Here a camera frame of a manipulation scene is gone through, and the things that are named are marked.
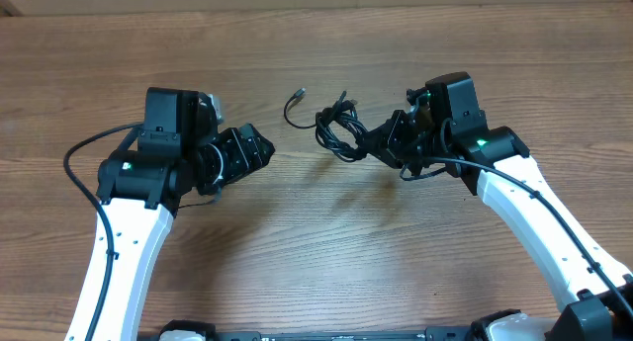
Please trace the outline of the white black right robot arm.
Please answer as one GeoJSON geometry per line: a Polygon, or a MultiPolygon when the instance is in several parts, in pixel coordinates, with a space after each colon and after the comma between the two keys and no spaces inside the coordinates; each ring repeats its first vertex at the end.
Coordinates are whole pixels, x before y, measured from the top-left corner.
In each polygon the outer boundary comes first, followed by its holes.
{"type": "Polygon", "coordinates": [[[470,339],[631,339],[631,270],[581,226],[510,128],[489,128],[485,113],[475,109],[398,110],[356,142],[413,180],[427,178],[431,164],[461,179],[506,223],[543,275],[560,311],[556,319],[501,311],[474,321],[470,339]]]}

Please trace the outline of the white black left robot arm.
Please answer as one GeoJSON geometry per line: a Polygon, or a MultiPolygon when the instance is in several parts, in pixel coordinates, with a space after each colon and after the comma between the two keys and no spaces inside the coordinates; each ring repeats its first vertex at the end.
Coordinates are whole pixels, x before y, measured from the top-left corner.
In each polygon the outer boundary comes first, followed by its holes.
{"type": "Polygon", "coordinates": [[[158,254],[181,198],[216,197],[266,166],[275,152],[253,125],[218,132],[214,124],[130,125],[104,160],[87,273],[66,333],[69,340],[134,340],[158,254]]]}

